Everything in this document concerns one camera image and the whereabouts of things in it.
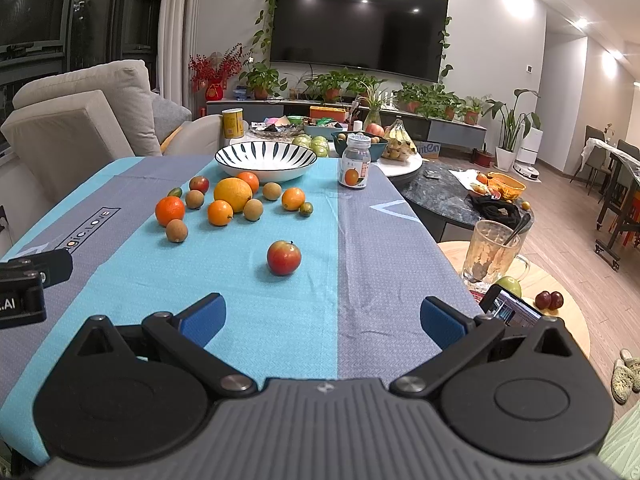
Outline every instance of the sofa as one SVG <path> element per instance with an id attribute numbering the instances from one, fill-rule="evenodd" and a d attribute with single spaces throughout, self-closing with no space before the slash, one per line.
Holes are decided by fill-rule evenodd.
<path id="1" fill-rule="evenodd" d="M 220 145 L 222 117 L 190 121 L 151 92 L 140 60 L 32 81 L 13 104 L 0 131 L 54 203 L 118 158 L 213 156 Z"/>

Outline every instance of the orange box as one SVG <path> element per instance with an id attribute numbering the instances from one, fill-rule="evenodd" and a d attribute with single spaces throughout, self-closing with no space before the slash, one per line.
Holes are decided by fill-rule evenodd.
<path id="1" fill-rule="evenodd" d="M 344 108 L 329 108 L 326 106 L 312 106 L 309 108 L 309 117 L 312 119 L 322 119 L 323 117 L 331 117 L 332 119 L 343 123 L 347 117 L 347 110 Z"/>

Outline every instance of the glass cup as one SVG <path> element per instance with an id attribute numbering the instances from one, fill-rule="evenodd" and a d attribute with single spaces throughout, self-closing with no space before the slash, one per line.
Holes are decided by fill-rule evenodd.
<path id="1" fill-rule="evenodd" d="M 513 229 L 498 222 L 481 220 L 476 223 L 460 272 L 469 290 L 484 294 L 490 286 L 506 275 L 516 258 L 525 265 L 524 272 L 516 279 L 522 280 L 529 273 L 529 260 L 518 254 L 524 239 L 516 235 L 508 245 L 504 244 L 511 233 Z"/>

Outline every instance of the television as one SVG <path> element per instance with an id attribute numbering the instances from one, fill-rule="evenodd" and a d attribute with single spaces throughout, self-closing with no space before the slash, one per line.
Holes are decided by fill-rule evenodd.
<path id="1" fill-rule="evenodd" d="M 278 0 L 271 60 L 436 82 L 448 0 Z"/>
<path id="2" fill-rule="evenodd" d="M 0 53 L 16 44 L 62 45 L 64 14 L 65 0 L 0 0 Z"/>

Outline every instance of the slipper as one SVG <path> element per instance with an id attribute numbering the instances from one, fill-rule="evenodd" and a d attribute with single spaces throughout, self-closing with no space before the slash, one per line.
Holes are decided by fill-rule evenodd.
<path id="1" fill-rule="evenodd" d="M 613 365 L 611 377 L 611 394 L 618 404 L 624 404 L 631 394 L 635 374 L 625 366 L 622 359 L 617 359 Z"/>
<path id="2" fill-rule="evenodd" d="M 640 392 L 640 359 L 632 357 L 631 352 L 625 348 L 620 351 L 620 357 L 625 362 L 625 366 L 634 373 L 634 393 Z"/>

